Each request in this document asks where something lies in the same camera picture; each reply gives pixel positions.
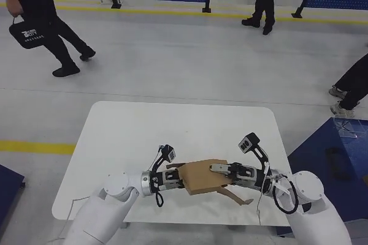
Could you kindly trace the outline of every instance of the white sneaker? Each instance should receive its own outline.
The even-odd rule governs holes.
[[[330,110],[334,115],[339,115],[344,118],[355,118],[355,112],[353,110],[340,108],[339,102],[335,105],[331,105]]]
[[[331,94],[334,97],[341,98],[341,99],[345,98],[346,93],[347,92],[345,92],[345,91],[337,89],[335,86],[333,86],[331,89],[329,89],[329,94]]]

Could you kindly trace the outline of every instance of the black tote bag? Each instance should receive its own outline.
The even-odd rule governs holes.
[[[45,42],[45,28],[37,26],[30,21],[22,21],[15,24],[14,18],[9,30],[11,35],[25,49],[39,47]]]

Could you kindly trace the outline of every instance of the person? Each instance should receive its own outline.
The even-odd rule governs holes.
[[[79,36],[57,16],[53,0],[6,0],[8,11],[13,17],[21,15],[25,21],[43,28],[47,48],[62,67],[53,71],[55,77],[66,77],[80,72],[72,60],[61,37],[71,43],[81,54],[80,59],[87,61],[96,52],[90,48]]]
[[[252,17],[242,20],[241,23],[244,26],[253,26],[259,28],[263,11],[266,13],[266,24],[263,27],[263,35],[268,35],[272,31],[272,27],[275,24],[274,0],[256,0],[255,12],[253,13]]]
[[[329,90],[329,93],[342,99],[331,106],[333,114],[354,118],[354,107],[368,95],[368,54],[356,62]]]

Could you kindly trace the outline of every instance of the clear acrylic stand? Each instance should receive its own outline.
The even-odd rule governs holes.
[[[364,127],[358,119],[347,118],[344,115],[336,115],[334,117],[334,124],[341,137],[357,138],[359,135],[365,134]]]

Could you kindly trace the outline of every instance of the white table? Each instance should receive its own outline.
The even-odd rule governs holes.
[[[252,153],[243,154],[238,147],[250,132],[260,138],[271,167],[290,172],[274,114],[268,108],[98,102],[87,117],[52,213],[66,219],[72,199],[89,196],[109,173],[147,170],[159,145],[174,147],[174,162],[226,159],[260,168]],[[258,225],[260,193],[237,186],[228,189],[255,201],[239,206],[217,193],[189,196],[185,189],[167,190],[162,192],[162,208],[154,197],[139,197],[125,222]],[[84,202],[75,202],[70,219]],[[271,198],[262,198],[260,207],[262,225],[289,226]]]

